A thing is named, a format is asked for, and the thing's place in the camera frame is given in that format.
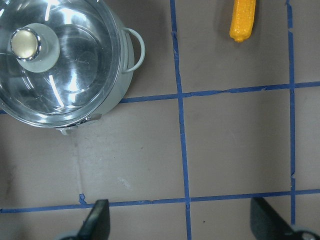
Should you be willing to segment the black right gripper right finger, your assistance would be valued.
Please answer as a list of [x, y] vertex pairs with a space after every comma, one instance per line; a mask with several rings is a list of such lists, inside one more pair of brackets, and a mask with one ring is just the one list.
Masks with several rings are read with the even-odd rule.
[[250, 230], [256, 240], [318, 240], [320, 235], [289, 225], [263, 198], [250, 200]]

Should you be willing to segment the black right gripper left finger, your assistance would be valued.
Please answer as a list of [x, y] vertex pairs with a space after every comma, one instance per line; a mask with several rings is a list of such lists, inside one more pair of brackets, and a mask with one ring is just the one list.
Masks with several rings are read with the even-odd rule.
[[78, 240], [107, 240], [111, 231], [110, 206], [107, 199], [97, 200], [77, 233]]

